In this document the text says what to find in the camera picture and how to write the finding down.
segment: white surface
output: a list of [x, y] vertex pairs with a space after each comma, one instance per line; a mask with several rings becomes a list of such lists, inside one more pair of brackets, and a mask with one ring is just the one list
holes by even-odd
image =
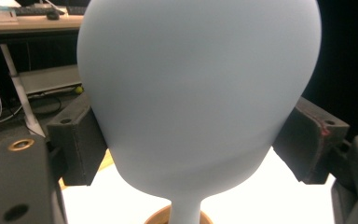
[[21, 7], [15, 0], [0, 0], [0, 7]]
[[[298, 183], [284, 162], [270, 150], [256, 173], [244, 183], [202, 202], [214, 224], [333, 224], [329, 177], [322, 186]], [[70, 224], [140, 224], [168, 200], [129, 186], [112, 165], [99, 172], [91, 187], [63, 191]]]

